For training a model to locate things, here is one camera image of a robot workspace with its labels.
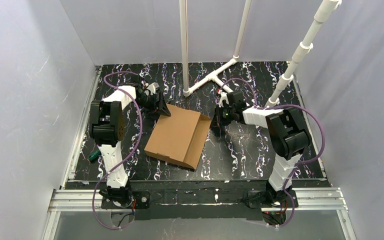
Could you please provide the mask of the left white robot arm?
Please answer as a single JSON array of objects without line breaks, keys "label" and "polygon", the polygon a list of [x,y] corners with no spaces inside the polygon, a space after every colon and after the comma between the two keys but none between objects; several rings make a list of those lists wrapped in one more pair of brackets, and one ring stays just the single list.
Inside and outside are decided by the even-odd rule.
[{"label": "left white robot arm", "polygon": [[123,110],[130,103],[133,103],[137,110],[145,108],[157,116],[171,116],[164,93],[156,82],[119,86],[111,95],[91,103],[89,136],[94,139],[106,170],[106,189],[100,194],[121,205],[133,201],[121,151],[125,134]]}]

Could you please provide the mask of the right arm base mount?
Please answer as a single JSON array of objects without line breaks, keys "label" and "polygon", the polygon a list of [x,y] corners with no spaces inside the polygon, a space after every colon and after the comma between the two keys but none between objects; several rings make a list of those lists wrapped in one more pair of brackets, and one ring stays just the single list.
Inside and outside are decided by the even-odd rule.
[{"label": "right arm base mount", "polygon": [[287,210],[295,210],[299,206],[296,193],[292,187],[275,191],[270,184],[265,190],[249,190],[237,200],[250,209],[270,208],[278,210],[264,211],[263,220],[269,226],[280,227],[287,221]]}]

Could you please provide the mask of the brown cardboard box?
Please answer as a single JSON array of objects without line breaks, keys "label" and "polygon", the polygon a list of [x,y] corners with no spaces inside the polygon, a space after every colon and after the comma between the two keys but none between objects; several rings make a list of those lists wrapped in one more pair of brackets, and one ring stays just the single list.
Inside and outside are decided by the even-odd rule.
[{"label": "brown cardboard box", "polygon": [[144,151],[149,157],[196,170],[212,120],[198,111],[167,107],[171,116],[158,118]]}]

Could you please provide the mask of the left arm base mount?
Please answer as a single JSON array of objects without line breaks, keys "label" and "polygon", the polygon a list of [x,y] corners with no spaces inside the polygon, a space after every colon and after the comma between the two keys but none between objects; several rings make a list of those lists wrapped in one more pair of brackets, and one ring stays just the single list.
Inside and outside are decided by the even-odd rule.
[{"label": "left arm base mount", "polygon": [[136,210],[150,207],[151,194],[149,191],[133,191],[130,186],[121,188],[101,189],[98,192],[102,196],[101,208],[106,210]]}]

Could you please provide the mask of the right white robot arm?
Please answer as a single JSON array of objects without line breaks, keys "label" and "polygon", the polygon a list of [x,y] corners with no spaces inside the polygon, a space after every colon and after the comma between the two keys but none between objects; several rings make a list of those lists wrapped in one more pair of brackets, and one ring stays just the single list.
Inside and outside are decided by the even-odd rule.
[{"label": "right white robot arm", "polygon": [[267,201],[281,201],[289,194],[292,174],[312,142],[302,111],[304,108],[295,104],[274,107],[249,105],[241,91],[220,94],[211,128],[221,128],[235,121],[259,126],[269,132],[275,162],[264,191]]}]

